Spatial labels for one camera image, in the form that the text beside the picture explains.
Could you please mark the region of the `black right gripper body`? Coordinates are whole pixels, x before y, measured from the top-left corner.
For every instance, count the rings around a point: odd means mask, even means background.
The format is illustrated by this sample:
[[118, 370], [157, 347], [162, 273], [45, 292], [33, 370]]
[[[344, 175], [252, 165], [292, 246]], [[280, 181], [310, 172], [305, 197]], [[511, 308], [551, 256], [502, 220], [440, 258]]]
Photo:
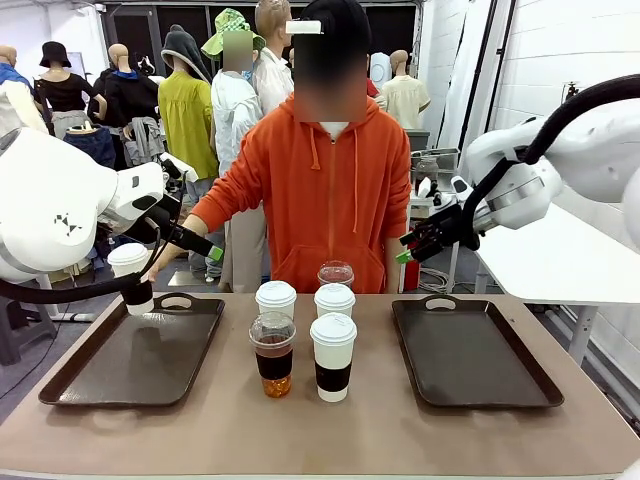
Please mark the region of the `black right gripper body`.
[[480, 236], [473, 230], [473, 217], [467, 218], [459, 204], [451, 205], [432, 216], [435, 240], [441, 247], [460, 243], [468, 249], [480, 247]]

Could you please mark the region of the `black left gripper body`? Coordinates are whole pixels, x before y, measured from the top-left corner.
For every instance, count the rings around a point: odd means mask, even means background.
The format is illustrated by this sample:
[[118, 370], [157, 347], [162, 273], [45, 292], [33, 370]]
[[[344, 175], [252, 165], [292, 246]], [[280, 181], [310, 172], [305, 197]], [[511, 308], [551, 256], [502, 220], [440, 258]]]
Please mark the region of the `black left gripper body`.
[[142, 243], [150, 245], [160, 238], [174, 245], [181, 245], [184, 229], [179, 225], [182, 211], [181, 201], [172, 195], [165, 194], [161, 200], [150, 207], [142, 216]]

